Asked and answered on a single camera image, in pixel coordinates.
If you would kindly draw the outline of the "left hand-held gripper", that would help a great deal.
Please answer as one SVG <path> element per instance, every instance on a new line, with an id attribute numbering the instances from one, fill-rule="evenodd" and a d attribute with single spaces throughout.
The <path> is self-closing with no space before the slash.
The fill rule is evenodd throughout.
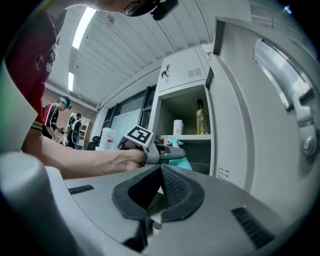
<path id="1" fill-rule="evenodd" d="M 136 125 L 124 134 L 117 146 L 118 150 L 140 149 L 145 154 L 144 163 L 147 165 L 168 164 L 170 160 L 182 159 L 186 156 L 182 148 L 172 146 L 156 147 L 152 140 L 154 133 Z"/>

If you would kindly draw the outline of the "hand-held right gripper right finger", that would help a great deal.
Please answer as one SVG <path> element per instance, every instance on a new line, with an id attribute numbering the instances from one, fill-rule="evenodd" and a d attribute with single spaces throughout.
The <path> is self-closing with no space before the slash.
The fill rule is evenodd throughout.
<path id="1" fill-rule="evenodd" d="M 270 207 L 235 184 L 173 167 L 204 190 L 201 206 L 186 220 L 163 223 L 148 256 L 246 256 L 257 248 L 249 231 L 272 241 L 286 228 Z"/>

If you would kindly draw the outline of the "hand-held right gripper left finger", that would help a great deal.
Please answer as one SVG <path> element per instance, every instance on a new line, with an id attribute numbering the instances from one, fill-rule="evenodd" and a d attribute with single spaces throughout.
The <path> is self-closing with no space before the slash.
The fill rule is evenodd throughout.
<path id="1" fill-rule="evenodd" d="M 80 253 L 162 253 L 162 234 L 148 235 L 146 209 L 159 190 L 159 165 L 64 181 L 63 214 Z"/>

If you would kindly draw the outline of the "person's left hand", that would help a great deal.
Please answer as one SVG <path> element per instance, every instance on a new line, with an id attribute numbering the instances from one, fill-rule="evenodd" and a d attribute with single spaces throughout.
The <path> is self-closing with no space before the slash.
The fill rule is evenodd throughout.
<path id="1" fill-rule="evenodd" d="M 146 160 L 146 155 L 138 149 L 121 150 L 119 153 L 119 168 L 122 172 L 132 171 L 141 166 Z"/>

